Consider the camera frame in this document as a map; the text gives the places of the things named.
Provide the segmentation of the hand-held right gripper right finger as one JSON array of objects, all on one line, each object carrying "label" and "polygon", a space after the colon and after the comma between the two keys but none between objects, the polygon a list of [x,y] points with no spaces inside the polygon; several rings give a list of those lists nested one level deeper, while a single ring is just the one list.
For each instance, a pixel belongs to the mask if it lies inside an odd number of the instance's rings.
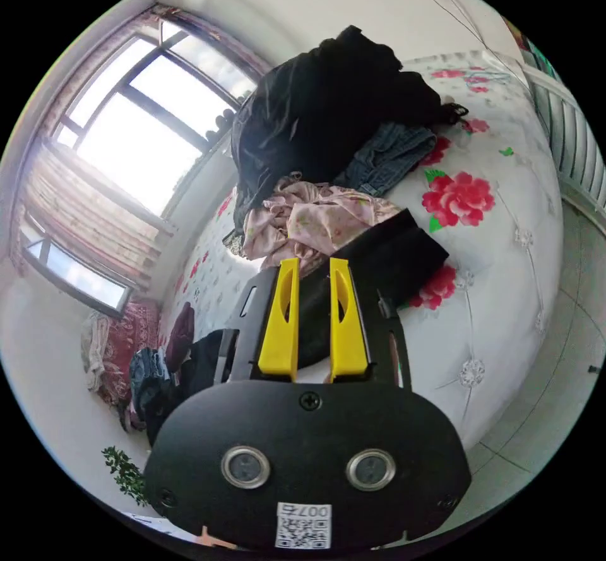
[{"label": "hand-held right gripper right finger", "polygon": [[330,379],[358,379],[368,369],[357,294],[348,261],[330,258]]}]

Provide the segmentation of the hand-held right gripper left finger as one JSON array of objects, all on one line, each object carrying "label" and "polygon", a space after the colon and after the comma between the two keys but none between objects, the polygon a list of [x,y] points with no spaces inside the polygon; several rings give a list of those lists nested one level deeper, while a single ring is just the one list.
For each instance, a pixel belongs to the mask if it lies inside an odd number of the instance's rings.
[{"label": "hand-held right gripper left finger", "polygon": [[284,259],[277,272],[258,368],[269,378],[295,378],[299,354],[299,260]]}]

